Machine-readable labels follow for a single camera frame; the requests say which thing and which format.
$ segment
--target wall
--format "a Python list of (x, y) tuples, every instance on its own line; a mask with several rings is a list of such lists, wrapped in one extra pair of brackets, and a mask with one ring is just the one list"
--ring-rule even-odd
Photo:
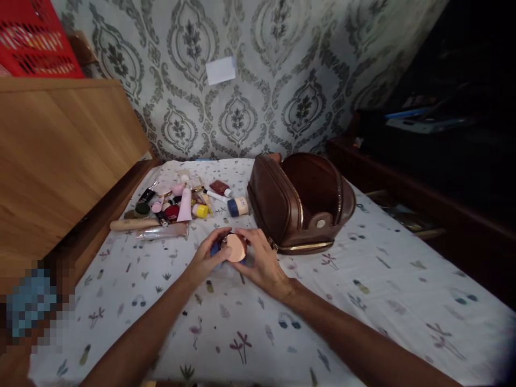
[[(165, 159), (324, 151), (388, 97), (447, 0), (53, 0)], [(205, 64), (234, 55), (236, 79)]]

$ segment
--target brown leather pouch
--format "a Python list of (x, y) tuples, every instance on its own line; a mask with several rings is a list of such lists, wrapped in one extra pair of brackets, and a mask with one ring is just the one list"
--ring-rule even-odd
[(335, 166), (309, 153), (281, 164), (258, 156), (247, 192), (258, 227), (281, 254), (329, 249), (356, 206), (355, 193)]

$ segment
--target zipper pull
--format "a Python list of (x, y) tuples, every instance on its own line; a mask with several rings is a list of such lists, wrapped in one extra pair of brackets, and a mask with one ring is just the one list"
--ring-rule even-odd
[(274, 243), (273, 239), (271, 237), (267, 238), (267, 242), (269, 242), (270, 247), (275, 251), (278, 252), (278, 245)]

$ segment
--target forearm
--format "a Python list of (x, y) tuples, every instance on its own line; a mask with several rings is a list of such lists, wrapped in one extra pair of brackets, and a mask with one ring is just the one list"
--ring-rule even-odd
[(368, 387), (460, 386), (419, 357), (293, 281), (285, 304), (325, 339)]
[(183, 274), (106, 352), (81, 387), (137, 386), (195, 288)]

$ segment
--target bed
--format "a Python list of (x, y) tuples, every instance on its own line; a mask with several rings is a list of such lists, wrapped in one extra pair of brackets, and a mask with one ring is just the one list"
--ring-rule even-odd
[[(16, 129), (0, 145), (9, 171), (9, 189), (0, 190), (8, 210), (0, 213), (0, 288), (9, 295), (26, 270), (50, 268), (59, 300), (25, 340), (8, 340), (0, 379), (78, 385), (209, 232), (255, 227), (252, 214), (231, 218), (215, 201), (215, 216), (191, 222), (184, 238), (142, 242), (110, 232), (109, 222), (156, 179), (177, 181), (178, 169), (245, 195), (254, 160), (161, 165), (114, 80), (2, 79), (0, 114)], [(514, 312), (355, 192), (357, 209), (330, 250), (279, 256), (287, 275), (460, 383), (495, 384)], [(147, 379), (362, 385), (302, 319), (225, 265), (192, 296)]]
[[(184, 168), (245, 195), (253, 162), (169, 161), (146, 176), (127, 208), (154, 180), (178, 181)], [(514, 313), (355, 193), (358, 208), (335, 245), (322, 254), (280, 256), (285, 272), (463, 385), (501, 378)], [(192, 221), (186, 237), (142, 242), (111, 232), (75, 289), (75, 311), (57, 328), (56, 342), (32, 355), (29, 376), (42, 386), (78, 384), (179, 277), (208, 233), (255, 227), (252, 215), (231, 218), (223, 203), (214, 205), (215, 216)], [(191, 297), (148, 379), (362, 385), (300, 317), (229, 266)]]

